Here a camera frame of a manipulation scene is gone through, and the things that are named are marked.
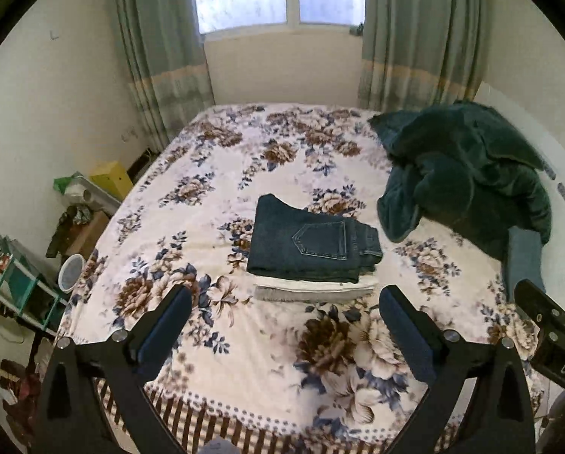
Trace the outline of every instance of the dark green jacket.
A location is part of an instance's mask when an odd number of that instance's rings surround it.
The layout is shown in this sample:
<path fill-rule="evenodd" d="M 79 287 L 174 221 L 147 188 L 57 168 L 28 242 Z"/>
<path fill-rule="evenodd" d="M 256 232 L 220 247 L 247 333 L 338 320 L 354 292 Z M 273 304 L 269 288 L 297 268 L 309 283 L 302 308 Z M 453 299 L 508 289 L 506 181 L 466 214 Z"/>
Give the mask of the dark green jacket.
<path fill-rule="evenodd" d="M 403 240 L 421 215 L 473 242 L 495 259 L 514 225 L 551 233 L 551 206 L 535 169 L 533 147 L 496 110 L 472 102 L 369 120 L 394 162 L 379 220 L 392 242 Z"/>

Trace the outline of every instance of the jeans back pocket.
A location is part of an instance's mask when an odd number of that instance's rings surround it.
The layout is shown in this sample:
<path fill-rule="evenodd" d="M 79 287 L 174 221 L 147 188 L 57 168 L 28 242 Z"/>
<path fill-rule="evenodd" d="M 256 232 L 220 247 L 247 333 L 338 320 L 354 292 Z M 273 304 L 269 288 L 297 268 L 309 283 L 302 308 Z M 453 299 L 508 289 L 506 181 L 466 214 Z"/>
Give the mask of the jeans back pocket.
<path fill-rule="evenodd" d="M 302 254 L 331 260 L 348 258 L 345 220 L 306 223 L 293 236 L 293 243 Z"/>

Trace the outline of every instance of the folded jeans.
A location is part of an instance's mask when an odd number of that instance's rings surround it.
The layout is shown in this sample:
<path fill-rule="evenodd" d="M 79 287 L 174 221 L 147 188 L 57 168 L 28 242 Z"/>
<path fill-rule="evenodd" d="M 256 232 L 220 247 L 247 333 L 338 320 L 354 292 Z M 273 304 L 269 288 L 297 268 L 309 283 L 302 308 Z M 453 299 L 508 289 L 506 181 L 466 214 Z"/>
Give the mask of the folded jeans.
<path fill-rule="evenodd" d="M 383 253 L 377 229 L 354 218 L 293 208 L 259 197 L 247 271 L 287 280 L 358 282 Z"/>

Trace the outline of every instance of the green curtain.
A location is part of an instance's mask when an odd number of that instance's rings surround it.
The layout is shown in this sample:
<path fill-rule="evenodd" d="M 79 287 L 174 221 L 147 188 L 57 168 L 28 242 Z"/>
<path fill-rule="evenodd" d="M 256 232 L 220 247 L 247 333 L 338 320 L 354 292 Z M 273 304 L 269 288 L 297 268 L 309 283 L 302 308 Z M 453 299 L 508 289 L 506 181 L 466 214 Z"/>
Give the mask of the green curtain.
<path fill-rule="evenodd" d="M 484 71 L 487 0 L 366 0 L 364 109 L 420 110 L 473 98 Z"/>
<path fill-rule="evenodd" d="M 160 152 L 214 105 L 195 0 L 115 0 L 131 90 L 150 147 Z"/>

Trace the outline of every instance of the bed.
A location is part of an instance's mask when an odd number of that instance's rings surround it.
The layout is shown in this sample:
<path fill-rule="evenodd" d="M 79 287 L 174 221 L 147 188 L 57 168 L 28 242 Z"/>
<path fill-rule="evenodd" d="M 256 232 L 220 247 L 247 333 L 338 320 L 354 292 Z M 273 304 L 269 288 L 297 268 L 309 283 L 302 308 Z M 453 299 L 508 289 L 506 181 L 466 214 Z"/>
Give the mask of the bed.
<path fill-rule="evenodd" d="M 154 162 L 100 238 L 59 335 L 104 340 L 130 329 L 173 285 L 188 287 L 191 317 L 146 385 L 188 452 L 216 436 L 243 453 L 382 452 L 426 390 L 380 319 L 378 289 L 345 304 L 254 298 L 245 268 L 257 199 L 270 192 L 291 206 L 377 227 L 380 287 L 398 285 L 441 329 L 469 341 L 511 337 L 538 407 L 542 379 L 528 363 L 536 328 L 506 302 L 499 262 L 427 219 L 400 244 L 381 231 L 376 201 L 391 162 L 366 122 L 373 114 L 300 104 L 213 107 Z M 108 385 L 98 387 L 121 423 Z M 456 434 L 465 397 L 439 449 Z"/>

